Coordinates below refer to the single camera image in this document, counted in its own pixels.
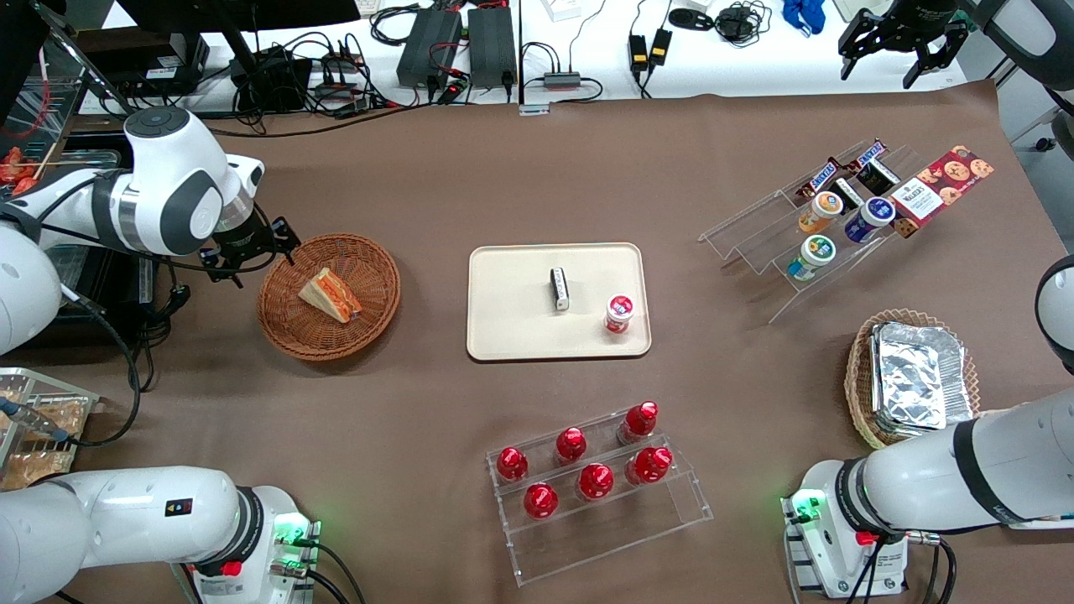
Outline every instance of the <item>sandwich slice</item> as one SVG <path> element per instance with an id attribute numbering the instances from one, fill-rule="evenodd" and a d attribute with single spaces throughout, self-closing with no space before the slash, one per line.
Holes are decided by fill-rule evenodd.
<path id="1" fill-rule="evenodd" d="M 358 317 L 362 312 L 362 304 L 354 298 L 354 293 L 329 269 L 321 269 L 321 272 L 302 286 L 299 298 L 342 323 Z"/>

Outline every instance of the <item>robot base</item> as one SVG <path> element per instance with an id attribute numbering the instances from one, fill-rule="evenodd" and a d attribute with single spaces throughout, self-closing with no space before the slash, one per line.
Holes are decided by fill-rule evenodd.
<path id="1" fill-rule="evenodd" d="M 313 584 L 272 574 L 270 565 L 274 561 L 310 564 L 309 556 L 316 550 L 285 545 L 279 540 L 316 538 L 320 522 L 310 522 L 291 495 L 276 487 L 253 487 L 253 493 L 264 508 L 263 528 L 253 552 L 236 576 L 206 577 L 191 572 L 194 588 L 205 604 L 308 604 L 313 601 Z"/>
<path id="2" fill-rule="evenodd" d="M 825 595 L 846 599 L 872 555 L 872 545 L 859 545 L 857 532 L 851 528 L 836 500 L 836 478 L 843 463 L 822 461 L 802 478 L 801 488 L 783 500 L 785 520 L 801 514 L 813 517 L 810 522 L 796 524 Z M 881 549 L 872 581 L 872 595 L 891 595 L 904 589 L 906 540 Z M 869 589 L 869 576 L 858 588 L 858 598 Z"/>

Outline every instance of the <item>wicker basket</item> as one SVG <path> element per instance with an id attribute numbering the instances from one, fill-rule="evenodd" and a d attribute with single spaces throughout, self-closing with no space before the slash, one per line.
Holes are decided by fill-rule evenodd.
<path id="1" fill-rule="evenodd" d="M 258 298 L 258 320 L 273 346 L 304 361 L 331 361 L 352 355 L 377 339 L 400 303 L 400 273 L 384 248 L 358 235 L 313 238 L 281 258 L 265 277 Z M 299 298 L 299 290 L 321 269 L 339 275 L 362 303 L 357 319 L 340 323 Z"/>
<path id="2" fill-rule="evenodd" d="M 861 433 L 874 449 L 884 448 L 887 445 L 904 440 L 904 436 L 887 434 L 876 426 L 872 414 L 872 357 L 869 350 L 869 339 L 872 335 L 872 328 L 875 325 L 888 321 L 897 321 L 914 327 L 940 327 L 947 329 L 942 321 L 939 321 L 925 313 L 900 308 L 897 311 L 884 311 L 873 315 L 866 321 L 858 334 L 854 337 L 854 345 L 851 346 L 851 355 L 846 361 L 846 380 L 843 388 L 846 390 L 846 402 L 851 407 L 851 417 L 854 419 L 854 427 Z M 958 335 L 947 329 L 952 335 Z M 966 355 L 962 366 L 962 377 L 966 379 L 966 391 L 970 394 L 970 406 L 973 408 L 973 416 L 981 412 L 981 392 L 977 388 L 977 369 L 973 365 L 973 359 Z"/>

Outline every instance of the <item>small red bottle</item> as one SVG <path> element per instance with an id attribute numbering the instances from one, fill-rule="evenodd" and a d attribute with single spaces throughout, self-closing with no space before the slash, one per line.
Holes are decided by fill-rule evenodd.
<path id="1" fill-rule="evenodd" d="M 570 465 L 585 455 L 585 434 L 578 428 L 567 428 L 555 440 L 555 460 Z"/>
<path id="2" fill-rule="evenodd" d="M 659 411 L 653 401 L 645 401 L 630 407 L 630 411 L 626 412 L 626 417 L 623 418 L 623 423 L 619 427 L 619 442 L 624 445 L 633 445 L 645 440 L 656 429 L 656 414 Z"/>
<path id="3" fill-rule="evenodd" d="M 645 447 L 626 462 L 626 481 L 636 487 L 656 483 L 668 473 L 671 461 L 667 447 Z"/>
<path id="4" fill-rule="evenodd" d="M 499 458 L 496 459 L 496 471 L 508 483 L 514 483 L 526 477 L 529 462 L 526 461 L 526 456 L 522 455 L 522 451 L 514 447 L 507 447 L 499 452 Z"/>
<path id="5" fill-rule="evenodd" d="M 578 498 L 584 502 L 594 502 L 611 492 L 615 486 L 615 476 L 611 468 L 603 463 L 591 463 L 578 475 Z"/>
<path id="6" fill-rule="evenodd" d="M 555 494 L 555 489 L 545 483 L 531 485 L 526 489 L 525 498 L 522 500 L 526 514 L 534 520 L 543 520 L 555 512 L 560 506 L 560 495 Z"/>

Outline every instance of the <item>foil-wrapped food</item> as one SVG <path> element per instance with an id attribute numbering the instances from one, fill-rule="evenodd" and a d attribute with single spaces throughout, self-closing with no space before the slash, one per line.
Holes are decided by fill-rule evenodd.
<path id="1" fill-rule="evenodd" d="M 873 327 L 873 418 L 888 434 L 918 436 L 973 418 L 962 376 L 966 349 L 947 330 Z"/>

